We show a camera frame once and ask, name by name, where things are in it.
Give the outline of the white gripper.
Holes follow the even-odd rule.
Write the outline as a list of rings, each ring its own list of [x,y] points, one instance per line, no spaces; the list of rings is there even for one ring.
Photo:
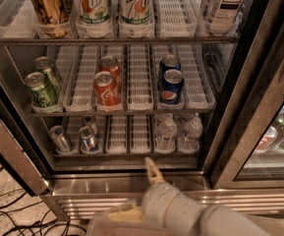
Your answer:
[[[150,185],[164,182],[160,170],[150,157],[146,157],[144,163]],[[111,208],[107,212],[107,217],[116,222],[142,223],[144,221],[142,209],[135,202],[127,202]]]

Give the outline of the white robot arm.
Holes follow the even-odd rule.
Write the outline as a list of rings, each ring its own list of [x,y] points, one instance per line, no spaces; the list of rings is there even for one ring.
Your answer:
[[[270,236],[246,216],[226,207],[204,207],[166,182],[155,163],[144,159],[149,189],[142,205],[111,211],[107,217],[117,222],[145,222],[170,229],[175,236]]]

